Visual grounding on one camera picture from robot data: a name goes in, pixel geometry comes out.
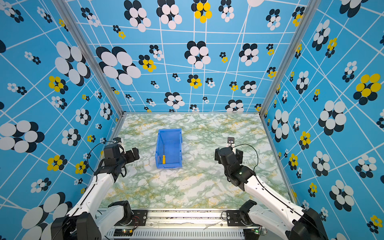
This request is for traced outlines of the blue plastic bin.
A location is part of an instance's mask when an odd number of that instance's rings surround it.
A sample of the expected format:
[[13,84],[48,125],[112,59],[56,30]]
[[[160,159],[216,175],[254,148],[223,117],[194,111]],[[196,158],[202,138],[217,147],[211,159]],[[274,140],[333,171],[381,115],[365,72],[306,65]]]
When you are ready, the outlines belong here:
[[[182,168],[182,129],[164,129],[158,131],[157,147],[155,153],[158,169]],[[162,164],[163,155],[166,164]]]

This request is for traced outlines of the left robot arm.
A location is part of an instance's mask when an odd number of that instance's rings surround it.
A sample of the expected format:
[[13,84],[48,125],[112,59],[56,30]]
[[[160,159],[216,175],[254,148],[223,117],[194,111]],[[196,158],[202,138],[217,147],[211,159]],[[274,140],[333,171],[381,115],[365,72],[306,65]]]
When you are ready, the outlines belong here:
[[52,240],[103,240],[116,224],[126,226],[133,223],[135,228],[140,224],[128,201],[114,202],[99,218],[96,217],[109,189],[119,176],[126,176],[126,173],[122,173],[127,170],[126,164],[140,159],[139,149],[126,151],[120,143],[107,145],[104,154],[104,159],[94,172],[91,186],[64,217],[52,223]]

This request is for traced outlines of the aluminium corner post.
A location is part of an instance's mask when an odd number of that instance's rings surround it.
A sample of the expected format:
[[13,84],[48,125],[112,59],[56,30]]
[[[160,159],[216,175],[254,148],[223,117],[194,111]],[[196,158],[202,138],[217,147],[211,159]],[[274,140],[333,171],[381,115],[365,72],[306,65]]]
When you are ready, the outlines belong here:
[[285,52],[285,55],[282,59],[282,62],[278,68],[277,76],[274,78],[269,91],[265,97],[265,100],[262,104],[262,108],[260,111],[260,116],[262,117],[265,112],[268,110],[269,105],[271,104],[273,97],[275,95],[275,91],[279,84],[281,83],[284,74],[286,73],[289,65],[291,64],[293,57],[294,57],[294,52],[296,51],[297,47],[301,43],[301,40],[303,39],[306,31],[308,30],[308,27],[310,23],[312,22],[312,19],[316,13],[316,10],[321,3],[321,0],[312,0],[309,1],[309,4],[306,7],[306,11],[304,14],[303,19],[301,20],[301,23],[297,27],[297,30],[295,31],[293,38],[287,48],[287,51]]
[[65,1],[52,1],[52,2],[56,7],[60,16],[64,19],[66,25],[68,25],[69,31],[73,39],[75,40],[77,46],[82,51],[86,61],[89,63],[90,69],[95,74],[95,77],[98,80],[103,91],[109,98],[111,104],[117,111],[117,114],[119,115],[119,117],[122,118],[124,116],[123,108],[118,102],[115,94],[112,93],[111,86],[107,81],[106,77],[104,76],[104,73],[100,69],[100,66],[97,60],[93,56],[93,52],[91,51],[89,45],[87,44],[84,34],[80,30],[79,26],[76,24],[76,21],[73,15],[70,13],[70,8],[65,3]]

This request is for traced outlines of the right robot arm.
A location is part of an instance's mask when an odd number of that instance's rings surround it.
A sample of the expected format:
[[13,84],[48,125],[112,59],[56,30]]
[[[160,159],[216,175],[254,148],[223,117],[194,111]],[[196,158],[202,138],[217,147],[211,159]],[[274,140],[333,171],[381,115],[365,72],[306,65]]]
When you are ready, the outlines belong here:
[[249,200],[240,208],[243,223],[267,228],[283,240],[326,240],[328,235],[320,214],[302,208],[269,187],[242,164],[243,152],[232,147],[217,148],[215,161],[224,167],[228,182],[255,197],[266,210]]

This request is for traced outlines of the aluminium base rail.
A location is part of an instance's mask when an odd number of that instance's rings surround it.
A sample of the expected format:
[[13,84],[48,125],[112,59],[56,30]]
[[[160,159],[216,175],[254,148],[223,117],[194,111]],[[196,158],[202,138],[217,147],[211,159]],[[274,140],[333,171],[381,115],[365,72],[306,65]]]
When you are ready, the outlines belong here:
[[239,209],[148,210],[145,226],[113,226],[104,240],[280,240],[267,228],[229,227],[226,211]]

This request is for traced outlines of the left aluminium corner post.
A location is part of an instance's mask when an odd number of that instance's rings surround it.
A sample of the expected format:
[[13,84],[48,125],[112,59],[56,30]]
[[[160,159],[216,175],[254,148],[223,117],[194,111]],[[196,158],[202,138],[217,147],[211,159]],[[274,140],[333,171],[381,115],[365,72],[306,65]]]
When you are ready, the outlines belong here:
[[52,2],[56,7],[60,16],[64,19],[66,25],[68,25],[69,31],[73,39],[75,40],[77,46],[82,51],[86,61],[89,63],[90,69],[95,74],[95,77],[98,80],[103,91],[109,98],[111,104],[117,111],[117,114],[119,115],[119,117],[122,118],[124,116],[123,108],[118,102],[115,94],[112,93],[111,86],[107,81],[106,77],[104,76],[104,73],[100,69],[100,66],[97,60],[93,56],[93,52],[91,51],[89,45],[87,44],[84,34],[80,30],[79,26],[76,24],[76,21],[73,15],[70,13],[70,8],[65,3],[65,1],[52,1]]

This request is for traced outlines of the right aluminium corner post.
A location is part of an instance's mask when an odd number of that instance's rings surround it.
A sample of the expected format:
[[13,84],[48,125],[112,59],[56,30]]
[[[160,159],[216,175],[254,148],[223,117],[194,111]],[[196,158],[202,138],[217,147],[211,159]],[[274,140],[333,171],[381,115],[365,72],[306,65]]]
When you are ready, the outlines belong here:
[[303,19],[301,20],[301,23],[297,27],[297,30],[295,31],[293,38],[287,48],[287,51],[285,52],[285,55],[282,59],[282,62],[278,68],[277,76],[274,78],[269,91],[265,97],[265,100],[262,104],[262,108],[260,111],[260,116],[262,117],[265,112],[268,110],[269,105],[271,104],[273,97],[275,95],[275,91],[279,84],[281,83],[284,74],[286,73],[289,65],[291,64],[293,57],[294,57],[294,52],[296,51],[297,47],[301,43],[301,40],[303,39],[306,31],[308,30],[308,27],[310,23],[312,22],[312,19],[316,13],[316,10],[321,3],[321,0],[312,0],[309,1],[309,4],[306,7],[306,11],[304,14]]

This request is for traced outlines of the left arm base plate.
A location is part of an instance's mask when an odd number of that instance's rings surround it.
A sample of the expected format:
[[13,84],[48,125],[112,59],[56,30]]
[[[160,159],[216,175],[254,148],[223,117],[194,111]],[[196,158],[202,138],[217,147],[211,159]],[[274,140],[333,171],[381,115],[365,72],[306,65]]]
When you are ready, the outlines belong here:
[[145,226],[148,217],[148,210],[132,210],[132,218],[129,220],[121,220],[117,226],[132,226],[141,227]]

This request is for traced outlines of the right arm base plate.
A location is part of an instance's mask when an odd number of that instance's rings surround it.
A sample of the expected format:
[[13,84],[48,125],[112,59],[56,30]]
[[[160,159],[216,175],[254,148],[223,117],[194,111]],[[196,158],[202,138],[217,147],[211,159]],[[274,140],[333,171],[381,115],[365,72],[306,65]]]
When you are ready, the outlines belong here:
[[226,219],[229,227],[258,227],[240,210],[227,210]]

